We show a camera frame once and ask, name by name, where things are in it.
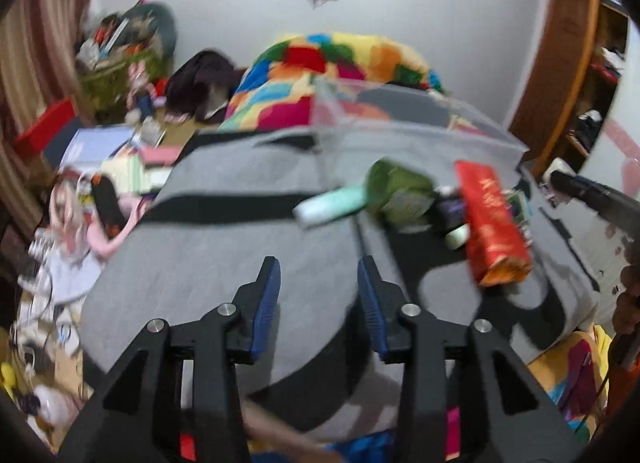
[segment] transparent plastic box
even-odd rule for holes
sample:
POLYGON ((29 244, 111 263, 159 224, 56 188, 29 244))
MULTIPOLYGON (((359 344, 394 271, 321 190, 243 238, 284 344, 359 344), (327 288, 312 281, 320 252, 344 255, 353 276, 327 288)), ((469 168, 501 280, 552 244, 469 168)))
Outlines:
POLYGON ((310 123, 328 188, 361 185, 380 158, 452 186, 456 160, 478 162, 511 187, 528 150, 469 104, 389 84, 318 77, 310 123))

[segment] red package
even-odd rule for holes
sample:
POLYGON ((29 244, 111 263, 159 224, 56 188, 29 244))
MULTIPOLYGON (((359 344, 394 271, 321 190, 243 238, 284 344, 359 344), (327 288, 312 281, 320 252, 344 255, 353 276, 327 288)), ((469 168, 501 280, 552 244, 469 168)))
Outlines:
POLYGON ((519 283, 531 271, 531 257, 502 196, 494 169, 456 162, 470 236, 466 256, 480 286, 519 283))

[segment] silver bolt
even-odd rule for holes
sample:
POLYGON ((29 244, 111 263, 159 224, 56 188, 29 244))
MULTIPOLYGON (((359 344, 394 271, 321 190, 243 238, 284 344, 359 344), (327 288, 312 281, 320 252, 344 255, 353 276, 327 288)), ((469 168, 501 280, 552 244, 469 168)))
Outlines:
POLYGON ((474 328, 481 333, 489 333, 494 327, 487 319, 479 318, 474 322, 474 328))
POLYGON ((218 306, 218 313, 223 317, 228 317, 233 315, 236 312, 236 305, 230 302, 225 302, 224 304, 220 304, 218 306))
POLYGON ((412 302, 407 302, 406 304, 402 305, 402 308, 400 308, 400 311, 402 312, 403 315, 406 315, 407 317, 415 317, 417 315, 420 315, 420 312, 422 310, 420 309, 420 306, 418 306, 417 304, 414 304, 412 302))
POLYGON ((164 320, 162 320, 161 318, 150 320, 146 323, 146 328, 151 333, 158 333, 159 331, 162 331, 162 328, 164 328, 164 320))

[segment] brown curtain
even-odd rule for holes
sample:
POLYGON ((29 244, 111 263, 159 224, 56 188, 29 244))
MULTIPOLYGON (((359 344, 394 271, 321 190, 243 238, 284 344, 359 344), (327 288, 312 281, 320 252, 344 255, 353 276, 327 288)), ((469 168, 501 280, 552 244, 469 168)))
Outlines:
POLYGON ((23 234, 42 218, 24 187, 28 169, 11 144, 41 111, 67 96, 93 122, 74 69, 74 45, 90 0, 16 0, 0 23, 0 200, 23 234))

